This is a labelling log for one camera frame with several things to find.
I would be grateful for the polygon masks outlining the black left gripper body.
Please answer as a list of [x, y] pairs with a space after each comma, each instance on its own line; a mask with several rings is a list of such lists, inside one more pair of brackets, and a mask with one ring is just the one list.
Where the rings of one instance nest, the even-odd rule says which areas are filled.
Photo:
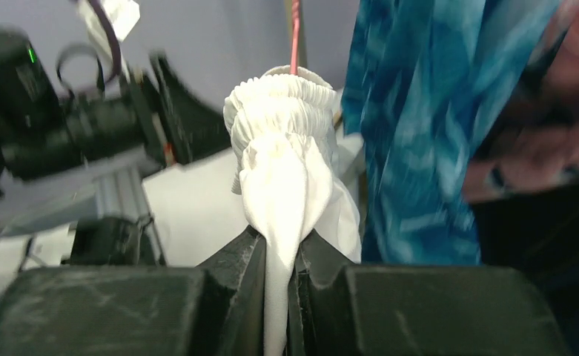
[[199, 101], [163, 52], [150, 55], [156, 81], [146, 70], [122, 79], [122, 94], [145, 136], [145, 150], [164, 167], [187, 165], [231, 146], [222, 114]]

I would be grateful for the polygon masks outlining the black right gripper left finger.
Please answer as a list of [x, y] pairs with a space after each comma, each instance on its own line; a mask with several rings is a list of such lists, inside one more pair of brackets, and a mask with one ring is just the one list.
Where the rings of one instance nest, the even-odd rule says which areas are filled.
[[265, 241], [200, 266], [62, 264], [65, 227], [0, 238], [0, 355], [260, 355]]

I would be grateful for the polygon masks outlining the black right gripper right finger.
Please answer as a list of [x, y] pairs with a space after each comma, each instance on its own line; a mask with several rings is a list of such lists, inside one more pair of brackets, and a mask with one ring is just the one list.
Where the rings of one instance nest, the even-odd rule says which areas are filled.
[[541, 293], [511, 268], [360, 265], [312, 233], [288, 300], [288, 355], [569, 354]]

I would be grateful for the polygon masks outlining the white shorts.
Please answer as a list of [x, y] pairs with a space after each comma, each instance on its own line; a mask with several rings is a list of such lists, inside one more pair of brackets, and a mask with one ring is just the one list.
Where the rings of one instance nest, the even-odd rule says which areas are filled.
[[337, 92], [305, 68], [274, 67], [237, 85], [223, 117], [237, 160], [233, 191], [267, 243], [263, 352], [286, 344], [288, 284], [312, 232], [360, 261], [360, 213], [338, 173]]

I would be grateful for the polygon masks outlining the pink wire hanger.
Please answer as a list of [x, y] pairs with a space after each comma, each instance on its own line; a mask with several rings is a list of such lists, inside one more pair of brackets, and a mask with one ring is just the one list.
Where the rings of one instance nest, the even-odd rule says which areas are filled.
[[290, 73], [298, 75], [300, 54], [300, 0], [291, 1], [292, 47]]

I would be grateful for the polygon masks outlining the blue shark print shorts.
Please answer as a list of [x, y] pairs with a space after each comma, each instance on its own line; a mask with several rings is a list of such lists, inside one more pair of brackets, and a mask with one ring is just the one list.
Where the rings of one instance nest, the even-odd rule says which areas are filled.
[[365, 263], [477, 265], [469, 160], [557, 1], [360, 2], [342, 107], [365, 145]]

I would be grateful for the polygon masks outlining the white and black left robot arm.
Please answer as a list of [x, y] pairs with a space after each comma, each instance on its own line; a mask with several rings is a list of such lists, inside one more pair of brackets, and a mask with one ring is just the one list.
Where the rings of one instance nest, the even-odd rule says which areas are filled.
[[[56, 94], [27, 35], [0, 27], [0, 178], [51, 177], [133, 148], [161, 168], [187, 165], [225, 150], [222, 116], [179, 80], [162, 53], [156, 76], [139, 71], [119, 80], [120, 94]], [[0, 237], [0, 274], [62, 265], [166, 266], [165, 247], [135, 163], [93, 182], [96, 219], [17, 237]], [[4, 193], [0, 186], [0, 198]]]

